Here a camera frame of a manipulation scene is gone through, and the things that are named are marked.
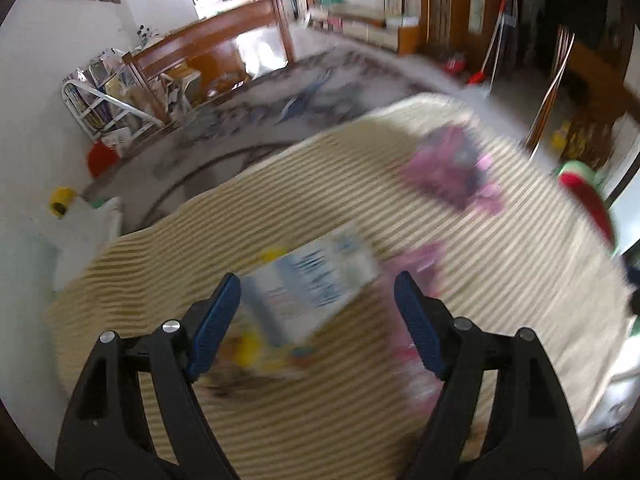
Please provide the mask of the white blue paper box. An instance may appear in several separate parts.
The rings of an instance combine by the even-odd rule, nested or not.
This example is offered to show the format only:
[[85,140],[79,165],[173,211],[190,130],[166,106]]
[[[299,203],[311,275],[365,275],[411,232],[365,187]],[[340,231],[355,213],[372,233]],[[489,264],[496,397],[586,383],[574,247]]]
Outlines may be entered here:
[[350,222],[242,276],[242,305],[270,346],[298,346],[379,273],[371,247]]

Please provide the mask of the pink plastic wrapper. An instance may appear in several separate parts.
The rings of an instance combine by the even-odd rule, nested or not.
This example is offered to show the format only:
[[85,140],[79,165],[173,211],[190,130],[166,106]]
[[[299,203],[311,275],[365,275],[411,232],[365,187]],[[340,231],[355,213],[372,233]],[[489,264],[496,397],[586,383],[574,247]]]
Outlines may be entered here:
[[408,185],[459,212],[477,207],[503,210],[501,188],[492,180],[491,156],[468,124],[448,122],[422,136],[402,170]]

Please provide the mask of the white plastic bag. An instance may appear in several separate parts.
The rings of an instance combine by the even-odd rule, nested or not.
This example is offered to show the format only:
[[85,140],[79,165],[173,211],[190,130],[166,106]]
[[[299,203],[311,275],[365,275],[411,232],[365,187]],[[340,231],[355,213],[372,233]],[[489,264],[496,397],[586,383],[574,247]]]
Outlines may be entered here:
[[77,194],[76,200],[63,218],[50,213],[37,217],[39,235],[56,251],[53,290],[62,290],[122,234],[122,200],[113,197],[99,207],[93,207]]

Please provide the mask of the yellow tape roll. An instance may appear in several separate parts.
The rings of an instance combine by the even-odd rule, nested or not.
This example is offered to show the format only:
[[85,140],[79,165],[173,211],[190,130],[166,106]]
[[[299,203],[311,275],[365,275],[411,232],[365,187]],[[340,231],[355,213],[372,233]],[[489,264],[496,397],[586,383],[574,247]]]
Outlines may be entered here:
[[63,218],[76,200],[77,192],[72,188],[55,188],[49,198],[49,210],[56,218]]

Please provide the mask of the red small stool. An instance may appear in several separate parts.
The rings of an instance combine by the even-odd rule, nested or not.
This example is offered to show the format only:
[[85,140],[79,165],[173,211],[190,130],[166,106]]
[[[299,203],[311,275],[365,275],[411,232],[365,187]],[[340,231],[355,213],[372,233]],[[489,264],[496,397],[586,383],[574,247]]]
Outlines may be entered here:
[[96,142],[87,154],[87,167],[93,179],[97,179],[120,161],[119,154],[114,148],[102,141]]

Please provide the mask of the dark wooden carved chair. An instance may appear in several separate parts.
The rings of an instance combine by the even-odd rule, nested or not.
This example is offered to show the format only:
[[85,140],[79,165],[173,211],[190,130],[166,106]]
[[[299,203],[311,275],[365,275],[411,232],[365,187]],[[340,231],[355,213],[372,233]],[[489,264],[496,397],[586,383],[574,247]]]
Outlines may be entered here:
[[551,82],[524,141],[524,150],[534,154],[566,74],[577,77],[582,96],[570,120],[560,159],[578,160],[598,171],[614,153],[613,126],[625,115],[639,118],[639,98],[624,84],[614,67],[580,42],[574,32],[561,26],[551,71]]

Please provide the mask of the grey patterned table cover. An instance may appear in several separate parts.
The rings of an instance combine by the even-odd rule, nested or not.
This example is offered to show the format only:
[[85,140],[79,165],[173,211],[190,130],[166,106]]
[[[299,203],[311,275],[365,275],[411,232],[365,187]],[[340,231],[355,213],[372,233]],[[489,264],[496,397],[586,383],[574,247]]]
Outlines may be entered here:
[[133,146],[82,193],[93,205],[119,198],[126,233],[287,148],[422,92],[424,73],[355,49],[335,48],[212,99]]

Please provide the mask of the red broom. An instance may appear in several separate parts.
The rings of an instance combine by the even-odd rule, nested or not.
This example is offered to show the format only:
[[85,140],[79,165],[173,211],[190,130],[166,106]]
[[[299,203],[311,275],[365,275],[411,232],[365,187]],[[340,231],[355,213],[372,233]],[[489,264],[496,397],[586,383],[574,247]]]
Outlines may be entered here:
[[476,73],[469,76],[469,79],[466,82],[469,86],[477,86],[478,84],[482,84],[486,80],[486,67],[489,60],[491,59],[491,55],[495,55],[494,61],[498,60],[504,24],[506,24],[506,0],[501,0],[498,18],[496,19],[496,24],[494,30],[492,31],[483,63]]

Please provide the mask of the wooden sofa bench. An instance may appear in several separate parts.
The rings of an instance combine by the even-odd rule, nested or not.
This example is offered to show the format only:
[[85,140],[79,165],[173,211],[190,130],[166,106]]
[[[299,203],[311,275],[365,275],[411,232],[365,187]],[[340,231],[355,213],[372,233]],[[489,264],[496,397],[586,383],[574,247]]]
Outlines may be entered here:
[[252,30],[268,26],[277,29],[285,58],[293,63],[294,44],[282,0],[256,0],[242,4],[183,27],[138,54],[128,52],[122,60],[134,75],[134,81],[151,105],[155,118],[168,124],[169,114],[151,88],[154,78],[186,63],[199,70],[209,82],[226,75],[244,80],[246,71],[239,53],[235,51],[235,40]]

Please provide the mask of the wooden tv cabinet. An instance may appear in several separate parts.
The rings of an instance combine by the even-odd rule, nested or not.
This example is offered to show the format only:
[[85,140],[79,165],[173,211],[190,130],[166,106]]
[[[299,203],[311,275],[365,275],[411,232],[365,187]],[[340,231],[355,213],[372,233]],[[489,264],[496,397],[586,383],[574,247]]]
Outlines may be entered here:
[[407,13],[406,0],[383,0],[382,9],[326,0],[308,9],[307,25],[398,56],[418,53],[427,40],[426,25]]

